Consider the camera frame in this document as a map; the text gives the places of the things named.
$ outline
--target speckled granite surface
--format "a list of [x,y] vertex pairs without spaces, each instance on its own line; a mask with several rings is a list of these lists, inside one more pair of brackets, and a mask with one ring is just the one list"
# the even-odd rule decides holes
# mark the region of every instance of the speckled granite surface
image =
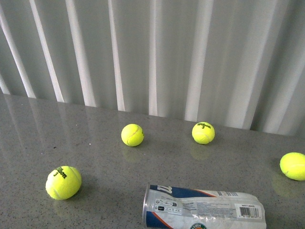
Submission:
[[[137,147],[121,141],[129,123],[144,130]],[[267,228],[305,228],[305,182],[278,166],[285,153],[305,153],[304,139],[215,125],[202,146],[193,125],[0,94],[0,228],[142,229],[148,182],[249,193],[264,205]],[[56,201],[45,182],[63,165],[78,168],[83,184]]]

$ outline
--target curtain fold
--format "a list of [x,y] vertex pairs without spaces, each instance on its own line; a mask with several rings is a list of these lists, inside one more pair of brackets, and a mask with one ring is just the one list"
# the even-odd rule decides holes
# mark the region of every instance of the curtain fold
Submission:
[[305,137],[305,1],[0,0],[0,89]]

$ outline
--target yellow tennis ball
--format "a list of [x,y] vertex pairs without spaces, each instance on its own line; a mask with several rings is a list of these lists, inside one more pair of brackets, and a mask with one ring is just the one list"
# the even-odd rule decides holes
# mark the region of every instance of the yellow tennis ball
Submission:
[[143,141],[144,133],[139,125],[129,124],[123,128],[121,138],[128,146],[137,146]]
[[192,130],[194,140],[199,144],[208,144],[215,137],[214,127],[206,122],[197,123]]
[[54,199],[68,199],[81,187],[81,175],[74,167],[61,166],[53,170],[46,182],[46,190]]
[[290,179],[305,180],[305,155],[296,152],[285,154],[280,161],[280,168]]

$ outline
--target barcode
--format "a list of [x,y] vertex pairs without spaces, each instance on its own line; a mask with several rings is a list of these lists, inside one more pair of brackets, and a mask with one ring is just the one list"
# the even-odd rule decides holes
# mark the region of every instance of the barcode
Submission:
[[246,218],[258,218],[258,208],[244,208],[240,207],[240,214]]

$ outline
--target tennis ball can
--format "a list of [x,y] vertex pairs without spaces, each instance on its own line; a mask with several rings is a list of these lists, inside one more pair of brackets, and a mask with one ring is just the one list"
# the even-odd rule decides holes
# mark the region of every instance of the tennis ball can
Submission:
[[142,219],[148,228],[266,229],[264,207],[253,195],[150,184]]

